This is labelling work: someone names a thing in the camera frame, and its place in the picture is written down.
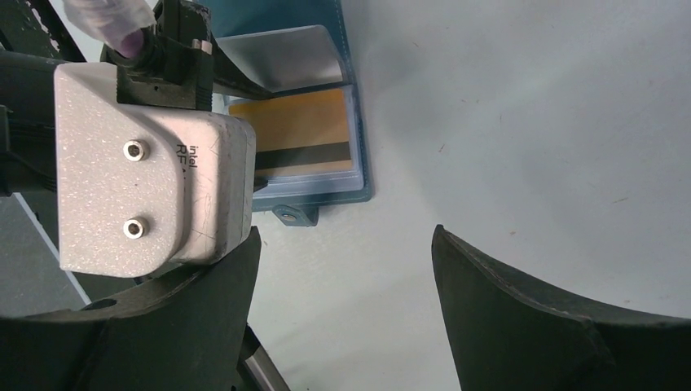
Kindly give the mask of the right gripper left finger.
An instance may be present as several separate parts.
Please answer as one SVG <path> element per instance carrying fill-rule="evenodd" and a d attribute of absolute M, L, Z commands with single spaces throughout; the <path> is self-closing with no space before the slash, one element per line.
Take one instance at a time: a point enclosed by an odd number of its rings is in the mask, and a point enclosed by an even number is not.
<path fill-rule="evenodd" d="M 2 389 L 235 389 L 261 251 L 253 227 L 211 266 L 179 266 L 82 310 L 2 318 Z"/>

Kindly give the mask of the gold credit card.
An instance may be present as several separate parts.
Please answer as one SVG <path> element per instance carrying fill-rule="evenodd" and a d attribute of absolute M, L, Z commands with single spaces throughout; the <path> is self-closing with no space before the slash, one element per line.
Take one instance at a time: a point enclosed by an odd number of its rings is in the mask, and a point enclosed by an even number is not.
<path fill-rule="evenodd" d="M 345 89 L 237 101 L 228 112 L 246 120 L 257 138 L 255 174 L 281 177 L 349 171 L 349 111 Z"/>

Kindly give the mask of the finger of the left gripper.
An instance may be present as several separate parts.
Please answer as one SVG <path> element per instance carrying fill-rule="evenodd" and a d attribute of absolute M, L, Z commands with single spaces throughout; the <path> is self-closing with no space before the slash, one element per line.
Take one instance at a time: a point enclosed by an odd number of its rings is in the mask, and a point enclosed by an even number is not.
<path fill-rule="evenodd" d="M 210 65 L 210 92 L 208 102 L 212 102 L 212 93 L 230 95 L 250 100 L 272 99 L 273 93 L 247 77 L 238 66 L 220 48 L 212 33 L 209 34 L 212 50 Z"/>

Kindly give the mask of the blue card holder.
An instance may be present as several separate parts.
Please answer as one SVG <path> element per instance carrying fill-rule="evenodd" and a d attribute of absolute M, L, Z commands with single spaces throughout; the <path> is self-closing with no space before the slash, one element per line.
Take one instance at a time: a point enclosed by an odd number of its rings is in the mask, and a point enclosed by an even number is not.
<path fill-rule="evenodd" d="M 359 90 L 338 1 L 208 1 L 220 48 L 273 98 L 345 89 L 354 168 L 323 174 L 258 178 L 266 186 L 253 210 L 286 226 L 315 226 L 322 207 L 370 200 L 372 186 Z M 224 111 L 240 101 L 223 95 Z"/>

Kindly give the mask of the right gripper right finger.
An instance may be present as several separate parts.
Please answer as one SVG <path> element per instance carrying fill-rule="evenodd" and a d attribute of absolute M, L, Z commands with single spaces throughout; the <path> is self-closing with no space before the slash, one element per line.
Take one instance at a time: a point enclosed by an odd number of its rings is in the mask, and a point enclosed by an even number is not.
<path fill-rule="evenodd" d="M 690 321 L 558 288 L 437 226 L 434 278 L 464 390 L 687 390 Z"/>

